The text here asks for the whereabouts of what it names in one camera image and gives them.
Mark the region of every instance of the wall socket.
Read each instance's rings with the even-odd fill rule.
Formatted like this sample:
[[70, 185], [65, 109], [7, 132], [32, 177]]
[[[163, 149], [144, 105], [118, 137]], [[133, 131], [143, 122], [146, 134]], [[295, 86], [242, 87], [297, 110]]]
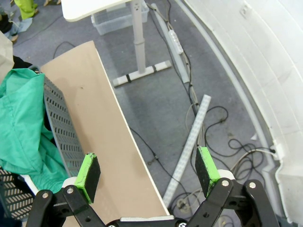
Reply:
[[243, 2], [240, 13], [245, 19], [251, 15], [251, 6], [246, 1]]

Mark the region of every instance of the beige cloth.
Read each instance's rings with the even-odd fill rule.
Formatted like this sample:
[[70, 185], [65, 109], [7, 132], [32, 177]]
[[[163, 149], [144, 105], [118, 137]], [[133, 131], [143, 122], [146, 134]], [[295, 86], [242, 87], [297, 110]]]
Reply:
[[13, 43], [0, 32], [0, 83], [13, 66]]

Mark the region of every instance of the screw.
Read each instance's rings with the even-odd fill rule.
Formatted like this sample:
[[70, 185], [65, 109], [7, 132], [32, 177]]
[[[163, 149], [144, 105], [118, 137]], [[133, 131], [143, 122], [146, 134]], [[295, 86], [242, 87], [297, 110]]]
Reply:
[[229, 185], [229, 182], [227, 180], [222, 181], [222, 185], [224, 187], [227, 187]]
[[250, 188], [255, 188], [255, 187], [256, 187], [256, 184], [253, 182], [250, 182]]
[[178, 225], [178, 227], [185, 227], [186, 226], [186, 223], [182, 222]]
[[73, 191], [74, 191], [74, 190], [73, 190], [72, 188], [69, 188], [69, 189], [67, 190], [67, 193], [68, 193], [68, 194], [71, 194], [71, 193], [73, 193]]
[[43, 197], [43, 199], [45, 199], [45, 198], [48, 197], [48, 194], [47, 193], [43, 193], [42, 197]]

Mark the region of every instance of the storage box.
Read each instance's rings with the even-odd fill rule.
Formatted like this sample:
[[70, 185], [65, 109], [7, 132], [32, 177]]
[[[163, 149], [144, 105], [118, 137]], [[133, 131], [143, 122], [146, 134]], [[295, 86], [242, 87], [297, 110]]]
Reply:
[[[100, 35], [104, 35], [133, 24], [131, 3], [127, 2], [126, 4], [124, 3], [124, 5], [125, 6], [114, 10], [103, 10], [91, 16], [91, 22], [98, 30]], [[142, 22], [145, 23], [147, 21], [147, 13], [149, 12], [149, 8], [144, 1], [142, 1], [141, 9]]]

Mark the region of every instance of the white tabletop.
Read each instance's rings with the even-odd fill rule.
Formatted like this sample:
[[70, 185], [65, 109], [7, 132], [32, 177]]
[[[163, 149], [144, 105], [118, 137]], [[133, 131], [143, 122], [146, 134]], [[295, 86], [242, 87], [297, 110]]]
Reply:
[[130, 0], [62, 0], [63, 16], [73, 22]]

